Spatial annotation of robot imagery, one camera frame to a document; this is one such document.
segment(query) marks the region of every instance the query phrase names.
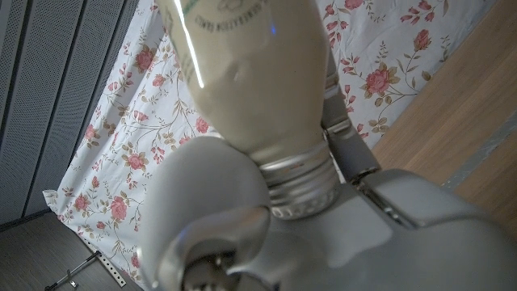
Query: white bottle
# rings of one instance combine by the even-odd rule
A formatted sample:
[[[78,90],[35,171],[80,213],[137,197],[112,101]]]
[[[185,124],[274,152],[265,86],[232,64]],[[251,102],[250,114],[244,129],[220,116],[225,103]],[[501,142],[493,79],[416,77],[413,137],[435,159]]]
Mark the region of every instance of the white bottle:
[[[334,185],[338,176],[320,126],[328,41],[314,1],[158,0],[158,5],[201,116],[261,166],[268,185],[308,172],[319,175],[311,178],[317,183]],[[302,182],[307,190],[307,179]],[[283,189],[270,189],[272,196],[285,196]],[[313,190],[298,202],[313,200]],[[314,212],[333,199],[324,198],[304,207]],[[278,216],[305,211],[285,210]]]

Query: metal bracket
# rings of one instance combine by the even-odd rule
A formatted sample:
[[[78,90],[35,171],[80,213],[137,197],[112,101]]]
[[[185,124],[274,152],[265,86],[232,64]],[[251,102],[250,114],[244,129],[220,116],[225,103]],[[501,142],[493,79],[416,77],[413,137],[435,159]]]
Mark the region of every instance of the metal bracket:
[[[72,287],[74,287],[74,290],[79,287],[79,284],[75,283],[73,280],[72,280],[72,275],[70,274],[70,269],[66,270],[66,278],[68,280],[68,282],[72,285]]]
[[[86,244],[86,246],[93,252],[98,251],[97,248],[95,248],[90,242],[88,242],[85,238],[81,238],[82,241]],[[107,269],[107,271],[110,273],[110,275],[115,279],[116,283],[120,287],[124,287],[126,285],[126,281],[124,278],[119,274],[119,272],[116,270],[116,268],[113,266],[113,264],[106,258],[105,255],[102,253],[98,256],[99,261],[103,264],[103,266]]]
[[[342,139],[347,139],[355,133],[351,129],[352,123],[349,119],[345,119],[338,124],[330,126],[328,129],[324,129],[326,136],[335,135],[340,136]]]

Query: bottle label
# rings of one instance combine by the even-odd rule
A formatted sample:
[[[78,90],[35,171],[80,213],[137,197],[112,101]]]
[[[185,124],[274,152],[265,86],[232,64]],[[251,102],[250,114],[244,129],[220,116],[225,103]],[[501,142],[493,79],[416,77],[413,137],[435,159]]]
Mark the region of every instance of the bottle label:
[[[163,21],[191,90],[230,60],[263,43],[270,0],[158,0]]]

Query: floral fabric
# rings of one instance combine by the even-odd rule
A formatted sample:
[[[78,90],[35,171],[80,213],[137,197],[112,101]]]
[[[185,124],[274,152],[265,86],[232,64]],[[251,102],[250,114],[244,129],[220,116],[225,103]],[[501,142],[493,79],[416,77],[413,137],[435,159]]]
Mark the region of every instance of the floral fabric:
[[[317,0],[343,102],[369,146],[494,1]],[[82,143],[45,199],[144,287],[136,249],[147,185],[167,155],[206,134],[215,131],[191,101],[158,7],[141,0]]]

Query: pink flower print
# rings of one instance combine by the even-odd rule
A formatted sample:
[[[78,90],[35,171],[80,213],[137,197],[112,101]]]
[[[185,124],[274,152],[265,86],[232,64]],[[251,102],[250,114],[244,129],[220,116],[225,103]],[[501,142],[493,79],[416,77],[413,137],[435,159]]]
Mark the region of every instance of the pink flower print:
[[[165,82],[165,78],[161,74],[154,76],[153,86],[161,86]]]
[[[420,3],[418,4],[418,7],[425,11],[428,11],[432,8],[431,5],[429,5],[429,3],[427,3],[426,0],[420,1]]]
[[[133,110],[132,115],[138,122],[146,121],[149,119],[149,117],[144,114],[144,112],[139,112],[138,110]]]
[[[338,26],[338,21],[336,20],[336,21],[334,21],[334,22],[328,23],[328,24],[326,25],[326,29],[328,29],[328,30],[330,30],[330,31],[331,31],[331,30],[333,30],[333,29],[334,29],[335,27],[337,27],[337,26]]]
[[[139,154],[131,154],[128,157],[128,162],[133,170],[138,170],[145,166],[144,160]]]
[[[429,38],[429,31],[427,29],[422,29],[417,37],[414,39],[414,51],[421,51],[427,49],[429,44],[431,44],[431,39]]]
[[[363,4],[363,0],[345,0],[345,7],[348,10],[354,10],[355,8],[361,6]]]
[[[156,53],[156,49],[150,49],[147,45],[144,44],[142,50],[137,54],[136,62],[134,66],[138,68],[138,73],[143,74],[153,63],[154,54]]]
[[[184,144],[185,142],[187,141],[190,141],[191,138],[190,137],[182,137],[180,140],[179,140],[179,144],[182,145]]]
[[[118,88],[118,87],[119,87],[119,83],[113,82],[107,86],[107,89],[109,89],[109,91],[113,91],[113,90],[116,90],[116,88]]]
[[[156,161],[157,165],[159,165],[160,162],[163,161],[163,154],[165,153],[165,150],[160,149],[160,147],[153,147],[151,151],[154,154],[153,160]]]
[[[325,7],[325,11],[328,15],[333,15],[335,13],[334,8],[330,4]]]
[[[389,74],[387,70],[375,70],[375,72],[366,77],[368,92],[373,94],[386,91],[389,87],[388,79]]]
[[[431,21],[433,21],[434,17],[435,17],[435,12],[431,12],[430,14],[426,15],[425,20],[431,22]]]
[[[208,131],[208,123],[203,118],[198,117],[195,121],[195,128],[200,133],[206,133]]]
[[[404,16],[401,17],[401,21],[404,22],[404,21],[409,20],[411,18],[413,18],[412,15],[404,15]]]
[[[92,124],[89,124],[88,127],[86,128],[86,132],[84,134],[84,138],[87,139],[88,141],[91,141],[91,139],[94,136],[95,136],[94,126]]]
[[[99,179],[97,179],[97,176],[94,176],[91,180],[91,186],[93,186],[94,189],[99,187]]]
[[[113,137],[113,142],[111,143],[111,146],[115,146],[116,138],[119,136],[119,132],[115,133],[115,136]]]
[[[138,256],[137,256],[137,253],[133,253],[132,254],[132,257],[131,257],[131,264],[133,265],[133,267],[135,268],[139,268],[140,267],[140,262],[138,262]]]
[[[91,202],[88,201],[88,197],[84,196],[82,193],[79,195],[79,197],[75,198],[74,202],[74,208],[75,210],[86,210],[88,208],[88,205],[90,205]]]
[[[361,131],[363,130],[363,127],[364,127],[364,125],[358,124],[357,125],[357,132],[361,135],[362,138],[365,138],[365,137],[368,136],[368,133],[361,133]]]
[[[101,112],[101,106],[99,105],[98,107],[95,108],[95,115],[97,116],[97,118],[99,118],[99,116],[102,114]]]
[[[124,220],[127,208],[128,206],[124,203],[124,199],[120,196],[115,196],[111,203],[111,215],[114,219]]]
[[[411,24],[415,25],[420,20],[420,16],[417,16],[411,21]]]

